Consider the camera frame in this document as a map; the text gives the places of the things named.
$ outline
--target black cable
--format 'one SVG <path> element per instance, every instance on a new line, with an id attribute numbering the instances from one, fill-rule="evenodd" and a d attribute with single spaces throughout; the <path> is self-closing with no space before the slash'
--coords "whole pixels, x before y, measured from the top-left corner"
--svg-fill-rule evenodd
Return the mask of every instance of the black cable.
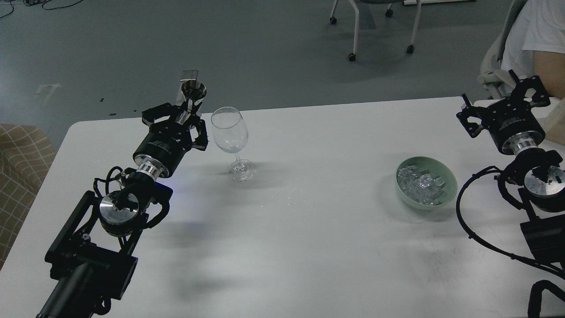
<path id="1" fill-rule="evenodd" d="M 64 6 L 64 7 L 45 8 L 45 4 L 47 4 L 47 3 L 50 2 L 50 1 L 51 1 L 51 0 L 45 0 L 45 2 L 41 4 L 41 8 L 42 8 L 43 10 L 63 9 L 63 8 L 72 7 L 72 6 L 74 6 L 74 5 L 78 5 L 79 3 L 82 2 L 82 0 L 79 0 L 79 1 L 77 1 L 77 2 L 75 2 L 75 3 L 73 3 L 72 5 L 68 5 L 68 6 Z"/>
<path id="2" fill-rule="evenodd" d="M 114 173 L 114 171 L 120 171 L 120 173 L 117 176 L 114 176 L 113 178 L 112 173 Z M 106 186 L 105 186 L 105 190 L 106 190 L 106 195 L 108 195 L 110 193 L 110 182 L 111 181 L 116 181 L 119 180 L 119 178 L 121 178 L 121 173 L 124 172 L 124 169 L 122 169 L 121 167 L 115 166 L 112 169 L 110 169 L 110 171 L 108 171 L 108 174 L 106 174 Z"/>
<path id="3" fill-rule="evenodd" d="M 557 298 L 565 302 L 565 291 L 548 280 L 538 281 L 533 284 L 532 290 L 530 291 L 530 299 L 528 302 L 528 318 L 540 318 L 542 297 L 541 294 L 546 289 L 557 296 Z"/>
<path id="4" fill-rule="evenodd" d="M 532 267 L 544 270 L 548 273 L 551 273 L 553 275 L 556 275 L 562 279 L 565 280 L 565 272 L 563 271 L 563 269 L 560 269 L 554 265 L 547 265 L 547 264 L 541 264 L 538 261 L 536 261 L 535 259 L 530 259 L 524 256 L 520 256 L 520 255 L 516 255 L 516 254 L 512 254 L 509 252 L 506 252 L 492 244 L 490 244 L 489 242 L 485 241 L 483 238 L 481 238 L 480 236 L 478 236 L 475 232 L 473 232 L 471 230 L 471 228 L 465 223 L 463 216 L 461 214 L 461 198 L 463 197 L 463 193 L 465 192 L 465 190 L 471 185 L 471 183 L 473 183 L 474 181 L 478 180 L 479 178 L 487 175 L 487 174 L 493 174 L 493 173 L 500 173 L 502 172 L 499 168 L 495 167 L 495 166 L 490 166 L 490 167 L 486 167 L 484 169 L 482 169 L 481 171 L 479 171 L 478 173 L 474 174 L 469 180 L 467 180 L 467 182 L 461 187 L 461 190 L 459 191 L 459 195 L 457 196 L 457 202 L 455 203 L 455 212 L 457 214 L 457 219 L 459 220 L 459 223 L 461 224 L 461 227 L 463 228 L 463 230 L 465 230 L 465 232 L 467 232 L 467 234 L 469 235 L 470 239 L 473 239 L 475 241 L 477 241 L 477 243 L 481 244 L 482 246 L 493 250 L 495 252 L 498 252 L 502 255 L 506 255 L 508 257 L 510 257 L 510 259 L 513 260 L 517 260 L 520 261 L 524 264 L 530 265 Z"/>
<path id="5" fill-rule="evenodd" d="M 4 14 L 3 16 L 0 16 L 0 19 L 4 18 L 5 16 L 9 16 L 14 12 L 14 4 L 12 3 L 14 0 L 8 1 L 10 3 L 10 6 L 12 7 L 12 11 L 8 12 L 7 14 Z"/>

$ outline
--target white chair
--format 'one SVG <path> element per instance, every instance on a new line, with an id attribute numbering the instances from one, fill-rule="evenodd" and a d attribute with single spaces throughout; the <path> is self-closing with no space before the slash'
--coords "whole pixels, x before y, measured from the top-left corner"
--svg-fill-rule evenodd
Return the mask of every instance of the white chair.
<path id="1" fill-rule="evenodd" d="M 506 95 L 500 89 L 501 85 L 508 84 L 512 88 L 516 86 L 514 79 L 512 79 L 508 71 L 501 70 L 501 63 L 508 33 L 510 33 L 514 21 L 516 21 L 526 2 L 528 0 L 514 0 L 512 2 L 501 34 L 490 46 L 481 63 L 480 75 L 477 77 L 477 81 L 490 92 L 494 99 L 500 99 Z"/>
<path id="2" fill-rule="evenodd" d="M 333 16 L 336 12 L 337 2 L 339 0 L 335 0 L 333 2 L 332 13 L 329 16 L 329 22 L 331 24 L 337 23 L 337 18 Z M 359 37 L 359 8 L 357 7 L 358 2 L 362 3 L 369 3 L 369 4 L 380 4 L 380 3 L 388 3 L 388 7 L 386 8 L 386 16 L 391 17 L 393 14 L 393 10 L 391 9 L 392 3 L 394 2 L 402 2 L 403 0 L 349 0 L 349 3 L 353 6 L 353 10 L 355 10 L 355 33 L 353 35 L 353 52 L 349 54 L 348 59 L 349 61 L 353 62 L 357 57 L 357 39 Z M 421 3 L 420 0 L 416 0 L 416 4 L 418 9 L 416 11 L 416 18 L 414 19 L 414 27 L 412 29 L 412 40 L 410 41 L 410 45 L 406 49 L 406 53 L 414 52 L 414 42 L 416 41 L 416 31 L 418 30 L 418 22 L 420 21 L 420 10 L 421 10 Z"/>

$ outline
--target wine glass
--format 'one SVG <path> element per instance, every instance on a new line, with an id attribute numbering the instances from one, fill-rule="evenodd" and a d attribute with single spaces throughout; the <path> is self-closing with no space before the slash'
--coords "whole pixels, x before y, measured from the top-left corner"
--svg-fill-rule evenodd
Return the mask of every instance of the wine glass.
<path id="1" fill-rule="evenodd" d="M 237 182 L 248 180 L 255 173 L 255 166 L 238 154 L 249 138 L 249 132 L 239 110 L 233 107 L 222 107 L 212 114 L 212 134 L 218 147 L 234 153 L 236 160 L 228 168 L 228 176 Z"/>

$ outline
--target white table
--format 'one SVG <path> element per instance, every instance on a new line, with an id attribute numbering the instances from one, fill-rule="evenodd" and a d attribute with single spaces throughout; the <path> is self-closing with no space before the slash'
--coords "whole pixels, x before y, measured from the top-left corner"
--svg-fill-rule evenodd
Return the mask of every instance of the white table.
<path id="1" fill-rule="evenodd" d="M 139 263 L 107 317 L 524 317 L 531 285 L 557 277 L 469 240 L 455 200 L 432 213 L 397 197 L 394 172 L 412 156 L 434 157 L 459 186 L 498 153 L 487 132 L 471 139 L 455 114 L 459 97 L 244 111 L 242 158 L 256 175 L 226 176 L 233 156 L 210 136 L 172 178 L 171 211 L 146 230 Z M 209 114 L 203 118 L 209 123 Z M 0 313 L 35 317 L 56 281 L 43 261 L 94 177 L 133 166 L 147 133 L 139 118 L 73 125 L 0 272 Z M 550 141 L 542 148 L 565 147 Z M 489 242 L 531 257 L 519 223 L 492 178 L 462 202 Z M 117 248 L 97 225 L 93 241 Z M 546 295 L 544 314 L 564 314 Z"/>

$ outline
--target chair leg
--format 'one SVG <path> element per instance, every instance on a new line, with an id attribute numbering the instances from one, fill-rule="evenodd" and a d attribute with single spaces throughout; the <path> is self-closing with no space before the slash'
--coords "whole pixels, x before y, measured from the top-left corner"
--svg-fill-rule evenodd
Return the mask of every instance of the chair leg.
<path id="1" fill-rule="evenodd" d="M 353 33 L 353 60 L 351 60 L 351 54 L 350 54 L 350 61 L 354 61 L 355 60 L 355 55 L 357 55 L 357 40 L 359 38 L 359 8 L 357 7 L 357 4 L 355 3 L 355 0 L 349 0 L 349 3 L 351 3 L 351 6 L 353 6 L 353 10 L 355 11 L 355 32 Z"/>
<path id="2" fill-rule="evenodd" d="M 329 20 L 330 20 L 330 22 L 332 22 L 332 24 L 335 24 L 335 23 L 333 22 L 333 20 L 335 19 L 335 17 L 334 17 L 333 15 L 336 13 L 336 7 L 337 7 L 337 2 L 338 2 L 338 1 L 339 1 L 339 0 L 335 0 L 335 1 L 333 2 L 332 13 L 329 14 Z"/>
<path id="3" fill-rule="evenodd" d="M 418 24 L 420 23 L 421 0 L 416 0 L 416 5 L 418 8 L 416 9 L 416 18 L 414 19 L 414 27 L 412 29 L 412 40 L 410 41 L 410 45 L 412 46 L 416 43 L 416 33 L 418 32 Z"/>

